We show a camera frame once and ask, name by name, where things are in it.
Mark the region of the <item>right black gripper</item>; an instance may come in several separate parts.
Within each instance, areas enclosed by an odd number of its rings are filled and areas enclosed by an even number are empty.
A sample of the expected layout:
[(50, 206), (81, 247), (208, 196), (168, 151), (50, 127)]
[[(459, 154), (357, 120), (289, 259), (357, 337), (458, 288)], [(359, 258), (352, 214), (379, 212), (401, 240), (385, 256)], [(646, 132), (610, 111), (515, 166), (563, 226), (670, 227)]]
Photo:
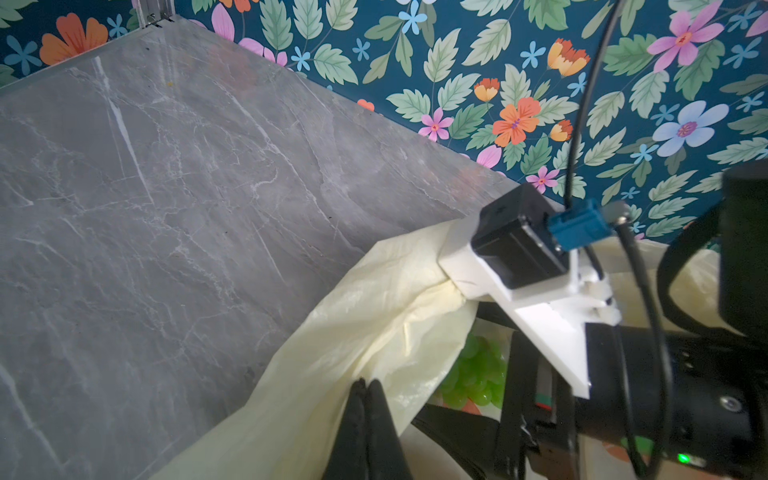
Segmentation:
[(479, 320), (512, 333), (500, 418), (427, 405), (412, 425), (440, 446), (472, 479), (579, 477), (575, 396), (517, 325), (490, 302)]

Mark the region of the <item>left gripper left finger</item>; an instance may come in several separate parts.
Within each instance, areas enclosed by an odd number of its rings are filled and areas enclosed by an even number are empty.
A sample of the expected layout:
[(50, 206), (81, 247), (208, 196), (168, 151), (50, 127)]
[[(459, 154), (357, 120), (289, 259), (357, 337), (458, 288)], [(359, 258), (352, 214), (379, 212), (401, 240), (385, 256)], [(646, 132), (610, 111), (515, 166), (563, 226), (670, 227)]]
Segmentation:
[(352, 383), (323, 479), (367, 478), (366, 382)]

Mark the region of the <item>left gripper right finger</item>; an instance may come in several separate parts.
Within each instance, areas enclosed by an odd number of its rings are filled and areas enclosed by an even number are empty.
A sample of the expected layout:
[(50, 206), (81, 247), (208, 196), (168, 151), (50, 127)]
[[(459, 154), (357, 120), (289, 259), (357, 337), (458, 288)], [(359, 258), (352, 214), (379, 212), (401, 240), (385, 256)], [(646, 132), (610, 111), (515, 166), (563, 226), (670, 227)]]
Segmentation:
[(379, 380), (369, 383), (364, 398), (367, 478), (407, 480), (413, 476)]

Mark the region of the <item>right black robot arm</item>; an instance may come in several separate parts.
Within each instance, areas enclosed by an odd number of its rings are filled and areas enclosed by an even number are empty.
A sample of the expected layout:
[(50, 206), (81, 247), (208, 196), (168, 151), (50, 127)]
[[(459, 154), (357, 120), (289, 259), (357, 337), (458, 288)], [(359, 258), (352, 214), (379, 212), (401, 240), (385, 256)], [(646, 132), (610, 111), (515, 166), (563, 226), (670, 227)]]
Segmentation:
[(580, 475), (580, 436), (663, 461), (767, 475), (767, 164), (728, 169), (654, 275), (621, 202), (556, 211), (521, 185), (453, 224), (441, 268), (514, 331), (501, 416), (424, 407), (415, 426), (474, 479)]

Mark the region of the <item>green fake grapes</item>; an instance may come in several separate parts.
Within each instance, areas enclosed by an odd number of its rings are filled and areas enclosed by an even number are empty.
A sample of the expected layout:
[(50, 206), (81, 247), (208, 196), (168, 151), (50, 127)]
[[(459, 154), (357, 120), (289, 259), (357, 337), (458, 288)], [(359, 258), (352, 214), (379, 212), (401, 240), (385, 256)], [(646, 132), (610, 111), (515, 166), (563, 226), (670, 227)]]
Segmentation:
[(459, 357), (438, 388), (442, 405), (472, 413), (479, 407), (502, 408), (507, 360), (498, 343), (469, 334)]

